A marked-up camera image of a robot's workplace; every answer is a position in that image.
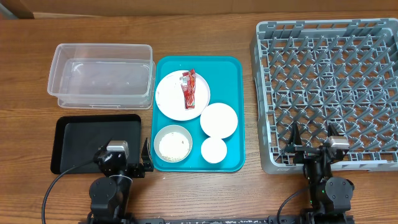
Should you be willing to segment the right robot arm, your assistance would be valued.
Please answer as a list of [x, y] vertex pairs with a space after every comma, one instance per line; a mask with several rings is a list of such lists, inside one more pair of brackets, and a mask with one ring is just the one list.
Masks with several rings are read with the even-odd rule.
[[346, 216], [346, 212], [351, 210], [354, 184], [348, 179], [335, 177], [331, 170], [331, 165], [342, 161], [348, 151], [348, 140], [332, 124], [328, 126], [328, 138], [321, 146], [308, 147], [302, 144], [298, 124], [292, 123], [284, 152], [294, 154], [295, 164], [303, 164], [308, 187], [298, 190], [282, 203], [276, 216], [278, 223], [282, 221], [280, 213], [285, 204], [306, 191], [310, 193], [312, 207], [303, 209], [295, 223], [354, 223], [352, 217]]

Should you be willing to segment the small white cup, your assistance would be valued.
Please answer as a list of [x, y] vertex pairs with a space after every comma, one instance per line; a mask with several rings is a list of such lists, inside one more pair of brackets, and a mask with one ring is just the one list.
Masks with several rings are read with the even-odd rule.
[[221, 162], [227, 155], [227, 145], [219, 138], [207, 138], [201, 145], [201, 155], [210, 164]]

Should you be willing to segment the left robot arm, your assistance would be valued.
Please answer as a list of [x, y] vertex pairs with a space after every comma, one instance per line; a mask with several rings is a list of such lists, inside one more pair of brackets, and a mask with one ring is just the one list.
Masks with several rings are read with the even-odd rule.
[[134, 215], [127, 212], [127, 205], [132, 181], [144, 178], [146, 172], [154, 170], [148, 142], [137, 156], [141, 156], [141, 162], [128, 163], [126, 141], [108, 141], [94, 154], [93, 162], [104, 177], [96, 179], [90, 186], [88, 223], [138, 223]]

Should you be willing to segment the grey bowl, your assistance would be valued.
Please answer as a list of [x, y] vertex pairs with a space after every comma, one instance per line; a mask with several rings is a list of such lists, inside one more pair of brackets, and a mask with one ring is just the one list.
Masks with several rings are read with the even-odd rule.
[[183, 134], [183, 135], [188, 139], [189, 144], [190, 144], [190, 152], [191, 152], [192, 147], [193, 147], [193, 139], [192, 139], [190, 133], [188, 132], [188, 130], [185, 129], [184, 127], [179, 126], [179, 125], [174, 125], [174, 124], [173, 124], [173, 125], [168, 125], [168, 126], [162, 128], [162, 129], [156, 134], [156, 136], [155, 136], [155, 139], [154, 139], [154, 150], [155, 150], [155, 153], [157, 154], [157, 156], [158, 156], [160, 159], [162, 159], [163, 161], [165, 161], [165, 162], [169, 162], [169, 161], [166, 161], [166, 160], [160, 155], [160, 152], [159, 152], [159, 143], [160, 143], [160, 139], [161, 139], [162, 137], [164, 137], [167, 133], [171, 133], [171, 132], [178, 132], [178, 133], [181, 133], [181, 134]]

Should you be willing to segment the pile of rice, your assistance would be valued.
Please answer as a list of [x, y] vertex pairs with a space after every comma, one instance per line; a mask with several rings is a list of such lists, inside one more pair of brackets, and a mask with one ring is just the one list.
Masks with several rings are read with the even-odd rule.
[[188, 139], [181, 133], [167, 133], [160, 139], [160, 155], [169, 162], [182, 160], [190, 152]]

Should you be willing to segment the large white plate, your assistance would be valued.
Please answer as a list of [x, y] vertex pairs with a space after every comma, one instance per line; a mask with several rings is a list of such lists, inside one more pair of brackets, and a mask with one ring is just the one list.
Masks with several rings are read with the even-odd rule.
[[188, 121], [201, 115], [210, 102], [210, 87], [206, 80], [196, 74], [195, 107], [185, 108], [185, 98], [180, 77], [187, 70], [177, 70], [161, 79], [155, 89], [155, 102], [158, 109], [168, 118], [176, 121]]

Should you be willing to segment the red ketchup packet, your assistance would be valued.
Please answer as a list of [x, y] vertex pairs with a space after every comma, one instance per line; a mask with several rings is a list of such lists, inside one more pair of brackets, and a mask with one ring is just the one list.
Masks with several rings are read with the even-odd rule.
[[180, 77], [180, 85], [184, 95], [185, 109], [194, 109], [196, 88], [196, 72], [194, 69], [191, 69], [182, 74], [182, 76]]

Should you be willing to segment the pink white bowl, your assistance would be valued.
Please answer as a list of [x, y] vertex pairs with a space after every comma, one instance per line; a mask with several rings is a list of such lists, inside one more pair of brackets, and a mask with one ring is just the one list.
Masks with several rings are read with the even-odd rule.
[[201, 113], [200, 126], [209, 137], [228, 138], [238, 127], [238, 116], [229, 105], [212, 103]]

